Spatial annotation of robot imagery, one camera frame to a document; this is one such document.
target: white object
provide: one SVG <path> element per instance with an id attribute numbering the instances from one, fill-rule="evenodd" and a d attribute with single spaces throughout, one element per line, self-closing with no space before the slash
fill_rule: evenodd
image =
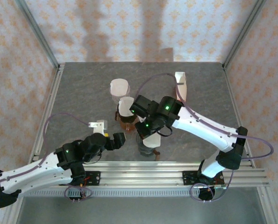
<path id="1" fill-rule="evenodd" d="M 223 126 L 202 115 L 199 115 L 196 112 L 194 113 L 200 119 L 206 121 L 207 123 L 211 124 L 214 127 L 225 130 L 232 134 L 237 134 L 235 128 Z M 218 150 L 211 157 L 209 157 L 204 161 L 201 169 L 203 175 L 213 178 L 218 172 L 225 169 L 215 160 L 217 155 L 219 154 L 219 151 L 223 151 L 226 153 L 231 149 L 233 149 L 232 143 L 236 143 L 237 138 L 231 135 L 228 136 L 226 134 L 220 133 L 218 131 L 215 131 L 205 126 L 203 123 L 197 121 L 185 107 L 181 108 L 180 112 L 178 113 L 178 116 L 180 117 L 180 119 L 175 120 L 172 127 L 190 132 L 210 142 L 211 144 L 213 144 L 218 148 Z"/>
<path id="2" fill-rule="evenodd" d="M 149 148 L 159 147 L 161 145 L 161 136 L 158 133 L 154 133 L 146 139 L 143 139 L 143 145 Z"/>
<path id="3" fill-rule="evenodd" d="M 133 116 L 133 113 L 130 111 L 132 104 L 134 103 L 133 97 L 122 97 L 118 103 L 118 112 L 123 117 Z"/>
<path id="4" fill-rule="evenodd" d="M 113 79 L 110 83 L 110 93 L 113 101 L 117 104 L 119 99 L 127 96 L 130 92 L 128 81 L 122 78 Z"/>
<path id="5" fill-rule="evenodd" d="M 104 134 L 104 130 L 107 130 L 108 122 L 106 120 L 97 120 L 96 122 L 89 122 L 88 127 L 93 128 L 93 133 Z"/>
<path id="6" fill-rule="evenodd" d="M 177 82 L 177 87 L 178 90 L 181 94 L 181 97 L 183 98 L 184 101 L 186 101 L 187 99 L 187 81 L 186 81 L 186 73 L 185 72 L 180 72 L 180 71 L 176 71 L 175 72 L 175 78 L 176 78 L 176 82 Z M 181 100 L 179 98 L 179 96 L 176 93 L 176 98 L 177 100 Z"/>
<path id="7" fill-rule="evenodd" d="M 6 178 L 8 176 L 12 176 L 14 174 L 20 174 L 27 170 L 30 170 L 31 168 L 37 166 L 41 160 L 38 160 L 36 162 L 30 163 L 24 167 L 20 167 L 18 169 L 10 170 L 2 172 L 2 176 L 0 179 Z M 62 173 L 64 174 L 64 170 L 61 167 L 58 167 L 57 164 L 59 163 L 57 155 L 54 153 L 51 153 L 47 156 L 45 162 L 37 169 L 22 175 L 15 177 L 13 179 L 10 179 L 9 181 L 3 181 L 0 183 L 1 187 L 4 187 L 3 192 L 7 194 L 11 194 L 15 192 L 17 189 L 21 189 L 22 193 L 26 193 L 29 190 L 34 189 L 40 189 L 43 185 L 46 187 L 56 184 L 63 184 L 63 183 L 70 183 L 72 181 L 72 178 L 70 177 L 71 171 L 67 173 L 67 178 L 65 178 L 65 181 L 63 182 L 63 179 L 60 179 L 57 181 L 57 178 L 55 178 L 55 181 L 49 181 L 50 175 L 53 176 L 60 176 Z"/>

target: patterned wallpaper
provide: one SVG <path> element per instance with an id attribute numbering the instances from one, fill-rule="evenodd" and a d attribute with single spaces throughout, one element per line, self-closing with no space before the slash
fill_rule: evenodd
<path id="1" fill-rule="evenodd" d="M 54 72 L 15 1 L 0 0 L 0 169 L 27 164 Z"/>
<path id="2" fill-rule="evenodd" d="M 27 0 L 57 60 L 223 62 L 256 0 Z"/>
<path id="3" fill-rule="evenodd" d="M 267 0 L 227 71 L 244 126 L 270 141 L 275 153 L 256 161 L 267 168 L 278 209 L 278 0 Z M 255 155 L 268 152 L 249 141 Z"/>

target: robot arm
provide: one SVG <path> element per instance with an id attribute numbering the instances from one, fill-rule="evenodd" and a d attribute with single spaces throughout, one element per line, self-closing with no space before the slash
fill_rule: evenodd
<path id="1" fill-rule="evenodd" d="M 220 133 L 196 120 L 180 101 L 172 97 L 163 97 L 158 104 L 139 95 L 130 110 L 138 116 L 146 117 L 144 122 L 138 122 L 135 125 L 142 139 L 159 133 L 159 130 L 166 126 L 169 129 L 175 127 L 190 132 L 215 145 L 218 150 L 211 157 L 202 161 L 199 167 L 199 177 L 204 179 L 204 182 L 207 178 L 214 178 L 225 168 L 232 170 L 239 168 L 245 139 L 236 138 L 232 134 L 247 135 L 246 128 L 235 129 L 223 126 L 193 112 L 211 126 L 227 131 L 229 135 Z"/>
<path id="2" fill-rule="evenodd" d="M 125 143 L 124 133 L 115 133 L 113 140 L 104 136 L 104 121 L 92 122 L 89 126 L 94 128 L 94 133 L 84 140 L 66 143 L 24 167 L 5 172 L 0 170 L 0 208 L 13 204 L 18 197 L 32 190 L 58 184 L 81 184 L 86 177 L 84 162 L 104 150 L 119 149 Z"/>

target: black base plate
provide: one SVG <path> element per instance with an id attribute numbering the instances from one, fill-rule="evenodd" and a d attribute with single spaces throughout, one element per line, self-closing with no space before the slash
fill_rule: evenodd
<path id="1" fill-rule="evenodd" d="M 184 185 L 193 185 L 195 183 L 202 183 L 200 178 L 197 176 L 198 171 L 183 171 L 182 179 Z M 207 185 L 223 185 L 224 177 L 223 173 L 219 172 L 214 178 L 207 178 Z"/>
<path id="2" fill-rule="evenodd" d="M 98 186 L 100 185 L 101 172 L 100 171 L 86 171 L 86 182 L 83 182 L 85 186 Z"/>

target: metal bar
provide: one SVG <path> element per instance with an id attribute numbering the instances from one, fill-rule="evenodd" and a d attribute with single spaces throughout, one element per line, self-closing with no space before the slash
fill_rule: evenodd
<path id="1" fill-rule="evenodd" d="M 51 50 L 44 34 L 42 33 L 39 25 L 37 24 L 35 18 L 33 17 L 27 3 L 25 0 L 15 0 L 17 3 L 19 9 L 22 11 L 24 14 L 26 20 L 28 21 L 31 29 L 33 30 L 35 36 L 37 37 L 38 41 L 40 42 L 40 45 L 44 49 L 45 53 L 47 54 L 49 60 L 53 64 L 55 68 L 58 68 L 58 62 L 57 59 L 55 58 L 53 51 Z"/>
<path id="2" fill-rule="evenodd" d="M 192 163 L 172 163 L 172 162 L 98 162 L 85 167 L 86 171 L 98 169 L 101 171 L 101 180 L 99 186 L 90 186 L 94 192 L 103 192 L 103 196 L 130 196 L 136 195 L 138 191 L 149 191 L 153 194 L 166 194 L 169 191 L 174 193 L 186 191 L 187 195 L 189 186 L 183 185 L 183 169 L 195 168 Z M 178 167 L 175 171 L 168 169 Z M 231 170 L 223 171 L 224 181 L 228 183 Z M 230 187 L 268 187 L 269 181 L 264 169 L 245 167 L 234 172 Z M 51 188 L 37 190 L 29 193 L 27 196 L 63 196 L 66 187 L 55 186 Z"/>
<path id="3" fill-rule="evenodd" d="M 43 132 L 43 129 L 44 129 L 44 124 L 45 124 L 46 120 L 48 119 L 48 117 L 51 115 L 51 112 L 52 112 L 52 109 L 53 109 L 53 104 L 54 104 L 56 94 L 57 94 L 57 91 L 58 91 L 58 87 L 59 87 L 59 84 L 60 84 L 60 80 L 61 80 L 61 77 L 63 75 L 63 68 L 64 68 L 64 64 L 61 64 L 58 71 L 57 71 L 57 74 L 56 74 L 56 76 L 53 80 L 53 83 L 52 83 L 53 86 L 51 88 L 51 93 L 49 94 L 46 109 L 45 109 L 45 112 L 44 112 L 42 120 L 41 120 L 41 126 L 39 128 L 38 133 L 37 133 L 36 141 L 35 141 L 35 144 L 34 144 L 34 148 L 33 148 L 34 154 L 40 154 L 40 152 L 41 152 L 42 144 L 43 144 L 42 132 Z"/>
<path id="4" fill-rule="evenodd" d="M 243 25 L 243 28 L 238 35 L 233 47 L 231 48 L 230 52 L 228 53 L 225 62 L 222 64 L 223 69 L 226 70 L 233 59 L 234 55 L 238 51 L 239 47 L 241 46 L 243 40 L 245 39 L 246 35 L 248 34 L 250 28 L 252 27 L 252 24 L 254 23 L 255 19 L 257 18 L 259 12 L 261 11 L 262 7 L 264 6 L 266 0 L 258 0 L 252 11 L 251 14 L 249 15 L 247 21 Z"/>
<path id="5" fill-rule="evenodd" d="M 94 164 L 83 164 L 84 167 L 107 167 L 107 166 L 113 166 L 117 168 L 140 168 L 140 167 L 151 167 L 154 168 L 157 166 L 157 168 L 163 168 L 163 167 L 186 167 L 186 168 L 195 168 L 199 167 L 199 162 L 155 162 L 155 161 L 140 161 L 140 162 L 128 162 L 128 161 L 99 161 Z M 250 163 L 248 161 L 242 161 L 241 166 L 248 166 L 250 167 Z"/>
<path id="6" fill-rule="evenodd" d="M 32 151 L 31 151 L 31 154 L 30 154 L 30 157 L 28 160 L 29 163 L 31 163 L 33 161 L 34 155 L 37 154 L 37 152 L 40 152 L 40 150 L 41 150 L 43 126 L 44 126 L 45 120 L 50 116 L 50 114 L 52 112 L 53 103 L 55 101 L 56 93 L 57 93 L 60 79 L 61 79 L 61 76 L 63 73 L 63 68 L 64 68 L 64 64 L 61 64 L 59 66 L 58 70 L 56 71 L 54 79 L 52 81 L 49 98 L 47 100 L 45 111 L 44 111 L 44 114 L 41 119 L 41 125 L 37 131 L 35 143 L 32 147 Z M 16 221 L 19 216 L 22 202 L 23 202 L 23 198 L 19 198 L 13 205 L 10 205 L 7 207 L 6 214 L 3 217 L 3 221 L 2 221 L 3 224 L 15 223 L 14 221 Z"/>
<path id="7" fill-rule="evenodd" d="M 270 188 L 258 187 L 260 202 L 268 224 L 278 224 L 278 210 Z"/>
<path id="8" fill-rule="evenodd" d="M 53 187 L 46 188 L 37 191 L 30 192 L 26 196 L 32 197 L 63 197 L 66 187 Z M 184 197 L 190 196 L 189 188 L 175 189 L 175 188 L 141 188 L 141 189 L 129 189 L 129 188 L 90 188 L 93 191 L 94 197 Z M 193 196 L 199 195 L 198 189 L 193 189 Z"/>
<path id="9" fill-rule="evenodd" d="M 236 114 L 237 123 L 238 123 L 239 126 L 242 126 L 242 122 L 241 122 L 241 119 L 240 119 L 239 111 L 238 111 L 237 105 L 236 105 L 236 100 L 233 97 L 233 91 L 232 91 L 232 88 L 231 88 L 231 85 L 230 85 L 230 82 L 229 82 L 226 70 L 224 70 L 224 76 L 225 76 L 225 79 L 226 79 L 226 84 L 227 84 L 227 87 L 228 87 L 228 90 L 229 90 L 229 94 L 230 94 L 230 98 L 231 98 L 231 101 L 232 101 L 233 109 L 234 109 L 234 112 Z M 248 157 L 253 157 L 252 156 L 252 152 L 250 150 L 250 146 L 249 146 L 248 140 L 246 140 L 246 143 L 245 143 L 245 151 L 246 151 Z M 255 167 L 254 160 L 249 160 L 249 162 L 251 163 L 252 167 Z"/>

